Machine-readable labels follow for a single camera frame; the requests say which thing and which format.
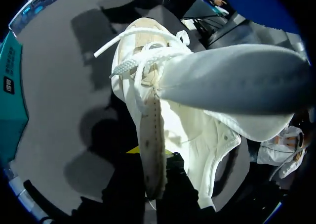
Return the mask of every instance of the white sneaker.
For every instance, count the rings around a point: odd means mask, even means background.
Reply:
[[[164,62],[192,53],[185,31],[172,35],[157,21],[140,18],[108,42],[95,56],[120,40],[112,64],[112,89],[135,123],[149,199],[161,197],[166,184],[165,144],[158,82]]]
[[[140,18],[94,55],[99,56],[118,41],[120,43],[114,55],[110,76],[112,89],[114,94],[126,103],[135,123],[149,199],[160,198],[167,182],[164,153],[166,148],[172,152],[180,152],[183,157],[185,170],[194,188],[199,191],[200,206],[203,208],[212,205],[211,196],[217,166],[226,154],[240,144],[240,136],[235,131],[253,140],[270,139],[279,133],[292,117],[277,117],[277,125],[267,122],[268,129],[262,134],[262,130],[258,132],[258,125],[265,124],[260,123],[262,117],[240,118],[206,111],[201,108],[204,106],[202,103],[193,103],[200,109],[193,108],[179,103],[181,98],[172,102],[172,93],[161,94],[162,76],[163,90],[168,92],[164,69],[168,72],[167,67],[175,66],[176,70],[171,70],[173,73],[178,72],[175,82],[185,84],[190,77],[187,66],[194,67],[194,63],[189,62],[187,65],[186,61],[177,62],[177,59],[190,58],[190,54],[198,57],[199,53],[193,54],[187,47],[190,41],[185,31],[174,36],[157,21]],[[196,75],[200,73],[195,73],[191,79],[194,80]],[[168,77],[170,83],[173,83],[172,75]],[[164,94],[168,100],[161,98]],[[249,119],[254,121],[254,126],[247,122]]]

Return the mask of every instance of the yellow object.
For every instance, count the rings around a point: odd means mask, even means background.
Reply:
[[[168,151],[167,149],[165,150],[166,154],[172,154],[171,151]],[[130,153],[130,154],[135,154],[135,153],[139,153],[139,146],[131,149],[130,151],[128,151],[127,153]]]

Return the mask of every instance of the person's hand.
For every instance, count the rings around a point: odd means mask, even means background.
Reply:
[[[224,2],[223,0],[214,0],[214,4],[217,6],[222,6],[223,4],[227,4],[227,3]]]

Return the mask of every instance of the white shoelace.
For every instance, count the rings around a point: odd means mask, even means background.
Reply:
[[[124,72],[127,72],[135,67],[137,67],[135,78],[134,78],[134,87],[135,87],[135,99],[136,104],[139,107],[139,110],[142,114],[146,114],[146,106],[141,99],[139,88],[142,82],[142,76],[147,75],[150,71],[152,65],[156,65],[158,70],[158,80],[161,78],[163,73],[163,68],[166,61],[171,58],[191,54],[192,51],[187,47],[190,44],[190,39],[186,31],[179,31],[176,36],[171,33],[161,31],[158,29],[152,28],[133,28],[125,30],[120,33],[118,36],[110,40],[104,46],[94,53],[95,57],[101,55],[109,47],[123,39],[124,37],[139,34],[139,33],[150,33],[155,35],[160,35],[164,37],[168,42],[169,46],[165,46],[159,42],[151,42],[146,44],[141,52],[134,55],[128,56],[122,63],[115,67],[113,73],[110,75],[112,78],[115,75],[121,75]]]

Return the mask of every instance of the teal banner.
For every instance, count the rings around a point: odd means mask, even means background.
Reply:
[[[10,32],[0,46],[0,162],[12,161],[28,122],[21,85],[22,45]]]

